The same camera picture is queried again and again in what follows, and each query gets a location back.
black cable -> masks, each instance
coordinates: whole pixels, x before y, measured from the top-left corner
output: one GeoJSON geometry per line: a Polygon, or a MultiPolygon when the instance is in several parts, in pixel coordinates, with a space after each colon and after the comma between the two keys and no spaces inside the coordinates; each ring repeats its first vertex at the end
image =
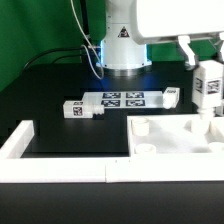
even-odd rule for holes
{"type": "Polygon", "coordinates": [[[55,52],[62,52],[62,51],[79,51],[79,50],[83,50],[83,48],[55,48],[55,49],[51,49],[51,50],[47,50],[47,51],[44,51],[38,55],[36,55],[35,57],[31,58],[27,63],[26,65],[24,66],[23,70],[21,73],[23,73],[24,71],[26,71],[28,69],[28,67],[33,63],[35,62],[37,59],[47,55],[47,54],[51,54],[51,53],[55,53],[55,52]]]}
{"type": "Polygon", "coordinates": [[[77,55],[65,55],[65,56],[61,56],[59,58],[54,59],[51,64],[55,64],[55,62],[64,59],[64,58],[73,58],[73,57],[81,57],[81,56],[87,56],[86,54],[77,54],[77,55]]]}

robot end effector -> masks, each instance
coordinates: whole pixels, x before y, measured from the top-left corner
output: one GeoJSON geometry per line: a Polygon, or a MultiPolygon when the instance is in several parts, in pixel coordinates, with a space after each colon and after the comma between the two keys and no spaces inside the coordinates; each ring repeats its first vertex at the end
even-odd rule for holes
{"type": "MultiPolygon", "coordinates": [[[[222,42],[221,48],[218,52],[218,61],[224,63],[224,32],[219,34],[220,41],[222,42]]],[[[198,66],[198,57],[195,55],[193,50],[190,48],[190,36],[183,35],[178,36],[178,45],[182,54],[185,56],[185,68],[186,70],[193,70],[198,66]]]]}

white platform edge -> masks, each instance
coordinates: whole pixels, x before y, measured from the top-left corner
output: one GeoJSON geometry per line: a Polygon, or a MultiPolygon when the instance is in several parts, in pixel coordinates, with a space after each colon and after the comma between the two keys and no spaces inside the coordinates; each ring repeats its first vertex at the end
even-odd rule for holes
{"type": "Polygon", "coordinates": [[[19,159],[33,134],[33,122],[23,121],[0,149],[0,183],[224,180],[224,154],[216,153],[156,154],[147,159],[19,159]]]}

black table surface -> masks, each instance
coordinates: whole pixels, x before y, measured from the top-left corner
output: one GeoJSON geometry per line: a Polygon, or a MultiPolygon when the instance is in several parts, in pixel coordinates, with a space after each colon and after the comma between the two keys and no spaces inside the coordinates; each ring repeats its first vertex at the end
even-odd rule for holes
{"type": "MultiPolygon", "coordinates": [[[[38,65],[0,93],[0,144],[21,120],[35,137],[23,158],[128,156],[127,116],[192,114],[192,72],[154,63],[139,76],[97,80],[83,65],[38,65]],[[64,119],[63,103],[84,92],[179,87],[177,108],[106,110],[103,118],[64,119]]],[[[223,182],[0,184],[0,223],[223,223],[223,182]]]]}

green wall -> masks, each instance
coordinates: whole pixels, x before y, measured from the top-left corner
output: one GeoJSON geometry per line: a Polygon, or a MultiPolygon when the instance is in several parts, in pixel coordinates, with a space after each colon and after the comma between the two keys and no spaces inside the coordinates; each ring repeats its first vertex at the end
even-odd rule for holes
{"type": "MultiPolygon", "coordinates": [[[[79,0],[74,2],[80,17],[79,0]]],[[[105,2],[87,0],[87,7],[90,33],[98,42],[105,35],[105,2]]],[[[70,0],[1,0],[0,8],[0,91],[34,55],[51,48],[79,47],[82,43],[70,0]]],[[[193,43],[192,47],[201,59],[214,53],[208,41],[193,43]]],[[[153,61],[182,60],[175,44],[150,46],[149,54],[153,61]]],[[[43,57],[38,63],[49,63],[57,56],[43,57]]]]}

